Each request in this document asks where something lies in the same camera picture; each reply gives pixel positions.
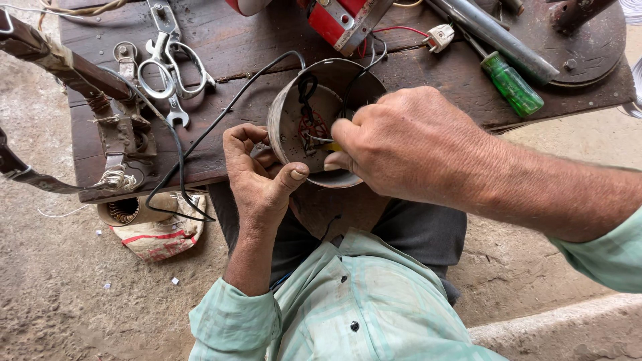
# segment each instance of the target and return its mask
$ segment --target concrete ledge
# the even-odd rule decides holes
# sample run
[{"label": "concrete ledge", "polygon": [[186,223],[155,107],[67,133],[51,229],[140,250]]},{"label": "concrete ledge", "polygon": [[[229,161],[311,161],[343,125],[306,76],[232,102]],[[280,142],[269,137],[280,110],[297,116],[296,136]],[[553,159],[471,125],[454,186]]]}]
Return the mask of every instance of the concrete ledge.
[{"label": "concrete ledge", "polygon": [[642,359],[642,295],[616,294],[469,328],[475,344],[513,361]]}]

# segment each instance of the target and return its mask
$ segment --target wrench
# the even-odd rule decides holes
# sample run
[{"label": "wrench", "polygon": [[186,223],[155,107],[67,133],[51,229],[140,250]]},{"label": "wrench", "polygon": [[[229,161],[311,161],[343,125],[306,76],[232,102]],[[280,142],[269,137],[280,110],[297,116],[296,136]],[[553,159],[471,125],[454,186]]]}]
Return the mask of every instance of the wrench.
[{"label": "wrench", "polygon": [[[149,54],[154,53],[154,44],[152,40],[148,41],[146,46],[145,46],[147,52]],[[172,71],[171,72],[172,78],[176,77],[176,72]],[[165,88],[169,86],[169,79],[167,78],[167,75],[165,74],[165,71],[160,72],[160,77],[162,78],[162,82],[165,85]],[[172,94],[169,98],[169,114],[167,114],[166,119],[167,122],[169,123],[170,126],[174,126],[174,121],[176,119],[180,120],[183,124],[183,128],[187,128],[189,125],[189,115],[180,107],[180,103],[178,102],[178,96],[176,92]]]}]

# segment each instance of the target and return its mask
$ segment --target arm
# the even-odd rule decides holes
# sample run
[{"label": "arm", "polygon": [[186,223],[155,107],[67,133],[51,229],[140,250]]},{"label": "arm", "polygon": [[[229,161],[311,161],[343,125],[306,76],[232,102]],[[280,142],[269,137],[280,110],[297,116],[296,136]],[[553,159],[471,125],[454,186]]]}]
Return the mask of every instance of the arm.
[{"label": "arm", "polygon": [[607,234],[642,204],[642,173],[539,154],[485,133],[436,89],[386,94],[339,119],[350,169],[377,193],[442,204],[569,242]]},{"label": "arm", "polygon": [[189,313],[196,337],[190,361],[262,360],[269,343],[281,334],[281,310],[269,292],[272,248],[290,193],[305,181],[309,169],[290,163],[266,170],[276,160],[273,154],[250,156],[254,144],[266,137],[265,129],[251,124],[223,133],[239,239],[223,277]]}]

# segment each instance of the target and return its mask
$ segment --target wooden workbench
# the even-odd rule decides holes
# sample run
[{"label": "wooden workbench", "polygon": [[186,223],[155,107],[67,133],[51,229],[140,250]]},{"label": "wooden workbench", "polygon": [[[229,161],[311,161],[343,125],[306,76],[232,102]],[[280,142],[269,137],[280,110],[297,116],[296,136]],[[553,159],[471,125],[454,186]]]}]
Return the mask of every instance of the wooden workbench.
[{"label": "wooden workbench", "polygon": [[[62,8],[80,8],[105,2],[59,1]],[[493,2],[488,0],[486,7],[491,7]],[[304,10],[294,0],[273,0],[267,9],[253,17],[237,14],[222,0],[171,3],[182,31],[182,41],[199,54],[214,79],[229,80],[218,84],[215,91],[203,92],[192,100],[181,101],[191,118],[187,130],[176,127],[184,150],[247,82],[247,72],[255,73],[274,58],[293,49],[303,54],[308,65],[325,58],[341,57],[308,26]],[[61,18],[62,43],[87,60],[113,69],[117,69],[117,64],[112,50],[118,42],[133,42],[143,59],[149,57],[145,43],[149,39],[155,40],[158,31],[145,1],[130,2],[120,9],[100,15],[100,18],[100,21],[88,19],[85,22]],[[427,6],[418,6],[410,9],[391,8],[377,27],[404,25],[427,30],[442,23]],[[389,57],[376,65],[372,72],[389,91],[419,85],[434,86],[477,124],[494,132],[534,121],[614,107],[634,98],[630,69],[622,58],[609,76],[593,85],[579,89],[552,85],[535,87],[544,99],[545,106],[532,116],[519,118],[481,70],[477,53],[458,36],[443,52],[430,54],[426,48],[416,48],[421,44],[422,37],[412,32],[391,30],[378,35],[388,44]],[[190,156],[186,166],[187,183],[195,186],[226,178],[221,147],[223,131],[244,122],[264,125],[273,97],[295,76],[298,66],[295,57],[286,59],[249,88],[234,106],[233,112],[217,125]],[[153,74],[152,67],[147,69],[150,74],[146,79],[158,83],[159,77]],[[184,78],[188,80],[186,84],[198,83],[195,69],[186,68],[184,72]],[[87,121],[93,118],[93,114],[80,94],[69,91],[69,106],[76,181],[78,185],[90,186],[103,174],[105,157],[96,126]],[[158,101],[157,106],[162,112],[169,111],[166,101]],[[158,151],[153,160],[155,165],[146,175],[144,184],[135,193],[85,191],[80,193],[82,202],[100,203],[147,194],[174,165],[177,155],[169,131],[159,119],[149,113],[144,115],[152,123]],[[170,185],[168,190],[178,188],[177,176],[170,181]]]}]

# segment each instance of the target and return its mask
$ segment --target red machine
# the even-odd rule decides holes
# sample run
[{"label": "red machine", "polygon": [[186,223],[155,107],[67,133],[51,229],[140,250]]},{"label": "red machine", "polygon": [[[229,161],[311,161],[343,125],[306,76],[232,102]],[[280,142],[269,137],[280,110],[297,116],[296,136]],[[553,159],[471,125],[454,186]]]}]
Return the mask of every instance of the red machine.
[{"label": "red machine", "polygon": [[[226,0],[233,9],[251,16],[271,0]],[[344,56],[354,53],[394,0],[298,0],[308,9],[308,24]]]}]

